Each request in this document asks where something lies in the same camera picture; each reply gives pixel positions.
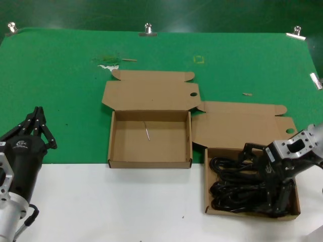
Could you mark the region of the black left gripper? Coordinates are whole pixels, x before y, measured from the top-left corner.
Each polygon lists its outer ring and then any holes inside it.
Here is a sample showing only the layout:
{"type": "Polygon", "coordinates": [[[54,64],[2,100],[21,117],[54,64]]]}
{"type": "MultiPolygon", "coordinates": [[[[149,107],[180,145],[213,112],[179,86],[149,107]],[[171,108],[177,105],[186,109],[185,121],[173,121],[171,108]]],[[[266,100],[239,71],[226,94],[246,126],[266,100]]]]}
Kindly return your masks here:
{"type": "Polygon", "coordinates": [[[14,178],[9,192],[21,196],[29,203],[47,149],[58,147],[46,125],[43,107],[35,107],[20,124],[1,136],[1,141],[8,142],[14,154],[14,159],[10,161],[14,178]],[[41,135],[47,139],[46,144],[41,135]]]}

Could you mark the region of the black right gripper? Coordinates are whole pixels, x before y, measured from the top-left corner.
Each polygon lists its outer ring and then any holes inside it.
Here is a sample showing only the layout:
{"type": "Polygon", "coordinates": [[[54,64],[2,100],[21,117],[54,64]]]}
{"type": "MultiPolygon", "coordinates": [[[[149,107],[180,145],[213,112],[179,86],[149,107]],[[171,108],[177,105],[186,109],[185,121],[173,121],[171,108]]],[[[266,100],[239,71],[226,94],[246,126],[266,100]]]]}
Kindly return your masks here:
{"type": "Polygon", "coordinates": [[[289,214],[290,195],[295,188],[294,178],[297,174],[319,165],[319,156],[312,151],[299,158],[282,159],[277,153],[267,153],[265,145],[246,143],[238,155],[238,163],[259,164],[259,174],[268,185],[277,185],[272,217],[289,214]]]}

